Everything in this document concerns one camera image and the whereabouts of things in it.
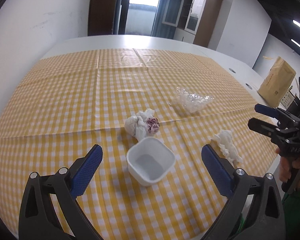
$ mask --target silver bolt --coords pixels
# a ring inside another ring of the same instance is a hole
[[[59,173],[60,173],[60,174],[66,174],[67,171],[68,171],[67,168],[61,168],[61,169],[59,170]]]
[[[273,179],[273,175],[271,173],[267,173],[267,178],[268,179]]]
[[[37,173],[36,173],[36,172],[33,172],[33,173],[30,174],[30,178],[31,178],[31,179],[34,179],[36,176],[37,176]]]
[[[237,169],[236,172],[239,175],[243,175],[244,174],[244,170],[243,169]]]

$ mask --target black handle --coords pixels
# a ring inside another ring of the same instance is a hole
[[[281,188],[284,192],[292,194],[300,180],[300,169],[291,168],[291,178],[282,183]]]

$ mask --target square white bowl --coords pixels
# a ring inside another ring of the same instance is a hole
[[[127,153],[128,170],[142,185],[162,180],[176,163],[174,153],[154,137],[145,137]]]

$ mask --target white wall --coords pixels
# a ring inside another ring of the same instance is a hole
[[[208,48],[253,67],[268,34],[271,18],[257,0],[224,2]]]
[[[278,40],[276,37],[268,34],[265,44],[260,52],[260,55],[253,66],[253,70],[256,71],[261,77],[266,78],[269,73],[270,68],[274,64],[277,57],[282,57],[289,65],[296,71],[296,78],[299,80],[300,77],[300,56],[289,46],[284,44],[282,41]],[[299,91],[297,89],[296,81],[292,82],[293,88],[291,92],[293,94]]]
[[[129,8],[125,34],[151,36],[155,11]]]
[[[6,0],[0,9],[0,115],[31,67],[57,42],[87,36],[90,0]]]
[[[216,21],[216,25],[213,29],[212,36],[210,38],[209,44],[208,44],[208,49],[213,49],[216,50],[219,44],[219,41],[221,39],[221,35],[223,33],[223,29],[226,26],[226,22],[229,16],[229,12],[231,9],[233,0],[223,0],[219,15]]]

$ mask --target crumpled plastic bag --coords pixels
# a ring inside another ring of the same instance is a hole
[[[232,131],[220,130],[218,134],[213,136],[213,140],[218,143],[222,154],[232,166],[234,166],[234,161],[239,163],[243,162],[243,159],[238,154],[237,148],[232,142]]]
[[[214,97],[201,97],[198,94],[190,94],[185,88],[177,87],[176,96],[171,105],[180,105],[187,112],[194,113],[202,110]]]
[[[124,122],[128,134],[141,141],[144,137],[154,136],[159,131],[160,123],[154,117],[154,110],[148,108],[145,112],[138,112]]]

